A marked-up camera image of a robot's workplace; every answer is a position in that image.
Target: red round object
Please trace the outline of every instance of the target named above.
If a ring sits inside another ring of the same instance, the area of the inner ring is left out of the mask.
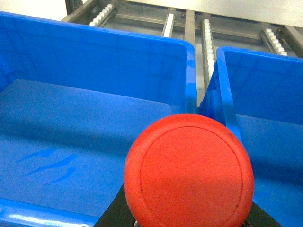
[[[239,227],[252,204],[254,180],[231,131],[207,117],[177,114],[134,142],[124,188],[141,227]]]

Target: blue storage bin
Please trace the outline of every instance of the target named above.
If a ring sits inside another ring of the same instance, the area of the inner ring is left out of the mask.
[[[196,113],[194,48],[0,12],[0,225],[93,226],[151,123]]]
[[[255,202],[284,227],[303,225],[303,60],[223,47],[199,113],[242,141]]]

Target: red disc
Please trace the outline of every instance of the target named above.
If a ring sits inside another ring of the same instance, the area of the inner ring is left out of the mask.
[[[196,114],[149,126],[128,154],[124,177],[141,227],[239,227],[252,204],[244,147],[226,127]]]

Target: white wall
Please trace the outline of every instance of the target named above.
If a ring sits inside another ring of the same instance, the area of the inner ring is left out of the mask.
[[[0,10],[53,20],[66,16],[65,0],[0,0]]]

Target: bin bottom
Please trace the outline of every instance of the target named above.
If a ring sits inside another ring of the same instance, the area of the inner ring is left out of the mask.
[[[284,227],[303,225],[303,125],[237,115],[255,202]]]
[[[167,115],[163,103],[15,80],[0,93],[0,198],[100,217],[133,141]]]

